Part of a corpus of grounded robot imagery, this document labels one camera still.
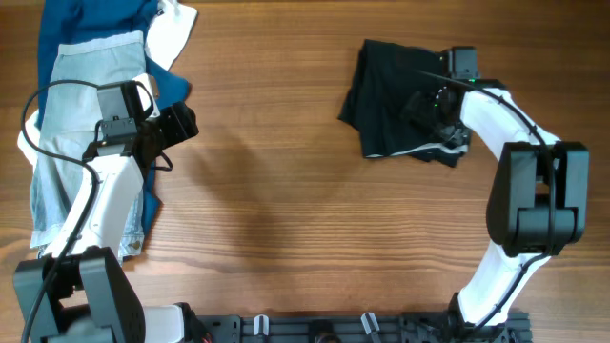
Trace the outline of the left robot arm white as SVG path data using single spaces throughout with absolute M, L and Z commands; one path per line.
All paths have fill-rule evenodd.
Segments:
M 24 342 L 211 339 L 185 303 L 143 307 L 118 261 L 130 207 L 154 160 L 198 134 L 190 108 L 143 107 L 144 89 L 134 80 L 96 89 L 102 118 L 75 162 L 83 169 L 79 193 L 42 258 L 20 262 L 13 276 Z

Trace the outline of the black shorts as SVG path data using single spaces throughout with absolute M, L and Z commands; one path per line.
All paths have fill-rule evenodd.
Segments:
M 359 134 L 365 158 L 410 155 L 454 167 L 470 143 L 434 136 L 416 123 L 430 112 L 441 82 L 428 73 L 442 73 L 440 56 L 416 47 L 365 40 L 338 119 Z

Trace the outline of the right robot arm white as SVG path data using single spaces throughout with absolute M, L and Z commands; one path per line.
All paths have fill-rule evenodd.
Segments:
M 481 77 L 473 47 L 430 52 L 409 70 L 439 83 L 433 128 L 472 131 L 498 161 L 485 214 L 490 243 L 455 302 L 465 330 L 500 326 L 533 274 L 581 239 L 589 151 L 541 128 L 503 83 Z

